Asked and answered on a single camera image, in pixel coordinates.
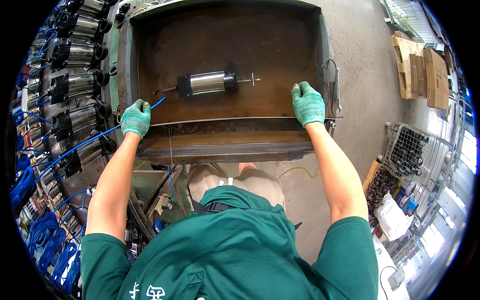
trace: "brown water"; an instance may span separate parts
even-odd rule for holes
[[[237,76],[261,78],[239,83],[234,95],[212,93],[179,98],[170,92],[151,124],[232,117],[294,117],[294,83],[315,83],[314,35],[309,17],[264,9],[209,9],[151,22],[142,30],[140,93],[151,104],[157,89],[187,74],[221,71],[228,63]]]

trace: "wire mesh basket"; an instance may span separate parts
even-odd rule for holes
[[[423,43],[421,36],[413,29],[411,21],[416,21],[416,1],[411,0],[384,0],[390,22],[405,32],[417,43]]]
[[[435,137],[403,123],[392,123],[384,163],[400,180],[421,182],[428,172],[435,148]]]

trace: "cardboard box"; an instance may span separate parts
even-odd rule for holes
[[[427,73],[427,106],[448,109],[447,65],[433,49],[423,50]]]
[[[427,74],[423,57],[410,54],[411,91],[417,98],[427,97]]]

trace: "yellow hose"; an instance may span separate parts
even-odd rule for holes
[[[317,171],[315,172],[315,175],[311,175],[310,172],[305,169],[304,167],[294,167],[294,168],[291,168],[291,169],[288,169],[286,170],[285,172],[282,173],[282,175],[278,176],[278,178],[282,177],[283,175],[287,174],[288,172],[292,171],[292,170],[295,170],[295,169],[302,169],[304,170],[305,172],[307,172],[308,176],[310,176],[311,179],[314,179],[315,177],[317,177],[318,175],[318,172],[320,171],[320,168],[317,169]]]

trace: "person's left hand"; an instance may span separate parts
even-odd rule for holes
[[[123,136],[127,132],[134,132],[140,136],[140,139],[143,139],[150,127],[150,110],[150,104],[142,99],[138,99],[127,108],[120,119]]]

